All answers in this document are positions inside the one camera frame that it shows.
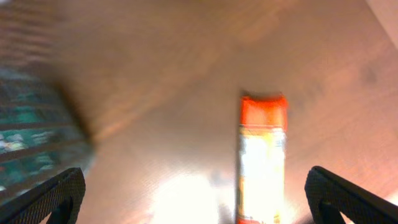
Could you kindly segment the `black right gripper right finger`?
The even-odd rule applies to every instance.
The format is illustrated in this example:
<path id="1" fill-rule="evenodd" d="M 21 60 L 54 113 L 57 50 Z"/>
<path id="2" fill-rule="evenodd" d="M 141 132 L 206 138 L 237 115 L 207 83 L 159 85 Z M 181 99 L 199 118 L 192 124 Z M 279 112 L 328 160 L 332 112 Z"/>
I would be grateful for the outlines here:
<path id="1" fill-rule="evenodd" d="M 305 194 L 315 223 L 397 224 L 397 206 L 320 166 L 312 167 Z"/>

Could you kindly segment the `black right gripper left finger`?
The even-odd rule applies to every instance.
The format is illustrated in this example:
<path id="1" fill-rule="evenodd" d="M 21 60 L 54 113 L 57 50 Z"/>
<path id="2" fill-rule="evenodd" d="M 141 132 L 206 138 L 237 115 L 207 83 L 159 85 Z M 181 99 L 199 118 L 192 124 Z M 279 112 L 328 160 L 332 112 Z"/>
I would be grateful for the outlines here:
<path id="1" fill-rule="evenodd" d="M 79 167 L 69 168 L 1 206 L 1 223 L 75 224 L 86 184 Z"/>

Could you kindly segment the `red yellow pasta packet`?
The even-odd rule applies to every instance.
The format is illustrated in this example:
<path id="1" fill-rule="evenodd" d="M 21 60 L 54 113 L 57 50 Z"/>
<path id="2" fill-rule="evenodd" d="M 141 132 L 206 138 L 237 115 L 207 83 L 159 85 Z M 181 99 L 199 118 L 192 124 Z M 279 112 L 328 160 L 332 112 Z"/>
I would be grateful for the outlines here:
<path id="1" fill-rule="evenodd" d="M 238 131 L 236 222 L 281 223 L 287 139 L 285 97 L 242 96 Z"/>

